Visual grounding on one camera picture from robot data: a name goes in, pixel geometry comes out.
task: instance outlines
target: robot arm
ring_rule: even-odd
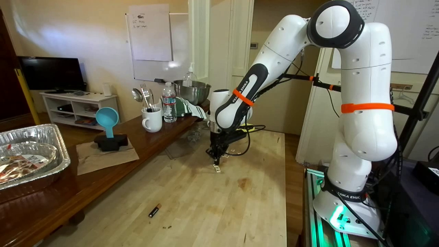
[[[390,104],[391,39],[387,27],[365,24],[350,3],[332,0],[309,20],[298,16],[281,20],[233,94],[213,93],[207,153],[218,164],[228,145],[246,136],[236,128],[249,119],[255,99],[279,82],[307,46],[338,49],[342,55],[343,116],[327,174],[328,186],[314,201],[314,211],[329,223],[335,205],[349,201],[357,213],[345,217],[351,217],[353,224],[343,230],[340,224],[329,224],[340,233],[376,238],[377,209],[361,201],[371,161],[386,160],[397,150]]]

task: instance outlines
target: shelf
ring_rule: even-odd
[[[56,110],[56,109],[52,109],[51,112],[52,112],[52,113],[58,113],[58,114],[74,116],[73,112],[59,112],[59,110]]]
[[[88,130],[102,128],[96,124],[96,112],[103,108],[111,108],[118,112],[115,97],[102,97],[102,95],[84,95],[77,97],[72,94],[41,94],[45,109],[51,123],[73,125]],[[72,106],[73,112],[61,112],[59,108]]]

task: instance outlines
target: orange ring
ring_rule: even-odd
[[[362,104],[362,105],[342,105],[343,114],[351,114],[362,110],[390,110],[394,112],[395,106],[388,104]]]
[[[247,99],[242,93],[239,93],[238,90],[233,91],[233,95],[236,98],[239,98],[240,101],[243,101],[247,106],[253,108],[254,102],[251,102],[250,99]]]

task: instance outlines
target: paper on wall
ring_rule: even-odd
[[[128,23],[135,61],[172,61],[169,5],[131,6]]]
[[[366,23],[386,24],[393,39],[393,72],[427,75],[439,51],[439,2],[349,0]],[[335,50],[332,68],[340,69]]]
[[[190,24],[187,13],[170,13],[173,61],[133,60],[133,79],[137,82],[183,80],[191,65]]]

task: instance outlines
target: white mug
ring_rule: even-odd
[[[162,123],[161,109],[143,109],[141,116],[143,116],[141,125],[147,132],[155,134],[162,130],[163,123]]]

